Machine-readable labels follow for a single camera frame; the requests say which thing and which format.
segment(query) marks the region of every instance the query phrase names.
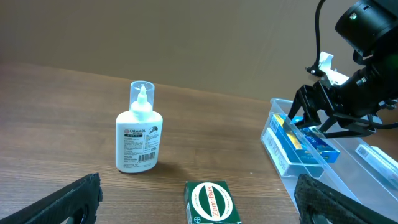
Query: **white plastic bottle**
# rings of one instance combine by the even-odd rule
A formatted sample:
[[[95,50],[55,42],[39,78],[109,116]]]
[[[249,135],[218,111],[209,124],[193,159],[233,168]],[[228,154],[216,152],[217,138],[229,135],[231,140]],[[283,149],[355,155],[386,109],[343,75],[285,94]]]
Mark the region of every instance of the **white plastic bottle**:
[[[156,165],[163,118],[152,110],[154,97],[154,84],[131,83],[130,110],[116,118],[116,167],[121,172],[144,172]]]

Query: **blue box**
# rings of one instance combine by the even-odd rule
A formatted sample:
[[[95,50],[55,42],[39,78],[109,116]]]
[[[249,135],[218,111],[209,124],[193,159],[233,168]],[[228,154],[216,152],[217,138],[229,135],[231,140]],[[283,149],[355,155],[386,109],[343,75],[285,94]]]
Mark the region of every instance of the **blue box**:
[[[285,147],[290,147],[295,151],[295,154],[300,158],[303,163],[313,164],[317,161],[313,158],[311,153],[308,151],[305,144],[297,139],[295,133],[292,131],[285,132],[283,129],[283,124],[286,119],[286,115],[273,114],[271,118],[271,129],[275,132],[281,145]],[[302,116],[295,116],[293,118],[293,123],[303,120]],[[301,133],[308,140],[308,142],[319,152],[322,158],[329,163],[334,163],[337,157],[340,155],[340,151],[331,147],[324,140],[320,139],[312,129],[316,127],[303,128]]]
[[[314,178],[322,176],[324,170],[320,164],[302,163],[292,148],[282,147],[271,128],[266,129],[261,141],[281,177],[299,177],[300,174],[308,174]]]

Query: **wood grain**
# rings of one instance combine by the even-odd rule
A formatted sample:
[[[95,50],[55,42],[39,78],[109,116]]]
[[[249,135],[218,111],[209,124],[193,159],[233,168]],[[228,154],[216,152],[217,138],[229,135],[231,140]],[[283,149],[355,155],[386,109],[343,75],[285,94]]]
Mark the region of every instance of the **wood grain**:
[[[187,180],[226,180],[244,223],[299,216],[259,136],[270,104],[156,85],[158,164],[115,167],[115,120],[131,80],[34,65],[0,66],[0,218],[99,172],[97,223],[186,223]]]

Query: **plastic bin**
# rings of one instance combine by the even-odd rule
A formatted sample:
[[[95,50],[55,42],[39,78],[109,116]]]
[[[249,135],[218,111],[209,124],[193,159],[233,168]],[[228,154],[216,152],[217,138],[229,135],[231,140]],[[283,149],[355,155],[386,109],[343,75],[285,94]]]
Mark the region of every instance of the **plastic bin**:
[[[278,145],[277,142],[272,141],[269,131],[270,120],[273,114],[287,114],[292,106],[292,101],[283,100],[278,98],[271,99],[272,108],[269,112],[269,117],[264,130],[261,134],[261,141],[264,144],[266,151],[277,169],[280,178],[285,185],[287,193],[290,195],[294,205],[297,208],[294,199],[294,189],[297,183],[299,174],[308,174],[317,180],[327,184],[335,190],[345,194],[357,202],[367,206],[368,208],[398,222],[398,189],[391,184],[374,166],[371,166],[363,156],[358,153],[359,147],[364,147],[372,151],[366,142],[361,138],[336,138],[328,139],[328,144],[340,150],[340,155],[334,163],[327,163],[319,155],[319,153],[312,147],[312,145],[304,138],[298,131],[297,127],[290,124],[287,118],[286,122],[289,123],[290,128],[299,133],[298,139],[304,143],[311,155],[316,159],[318,165],[323,169],[321,176],[312,175],[311,170],[308,170],[308,164],[295,164],[296,166],[288,166],[289,172],[281,172],[281,152],[276,152]],[[301,109],[297,115],[303,115]],[[323,111],[319,111],[318,115],[323,122],[328,118]],[[341,131],[342,128],[337,124],[333,125],[329,132]]]

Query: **green box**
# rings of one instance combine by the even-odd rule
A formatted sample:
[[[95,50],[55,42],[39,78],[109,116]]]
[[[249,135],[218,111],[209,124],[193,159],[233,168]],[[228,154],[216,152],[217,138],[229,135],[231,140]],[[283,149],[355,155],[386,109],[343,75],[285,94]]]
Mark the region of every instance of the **green box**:
[[[225,181],[187,182],[184,196],[188,224],[242,224]]]

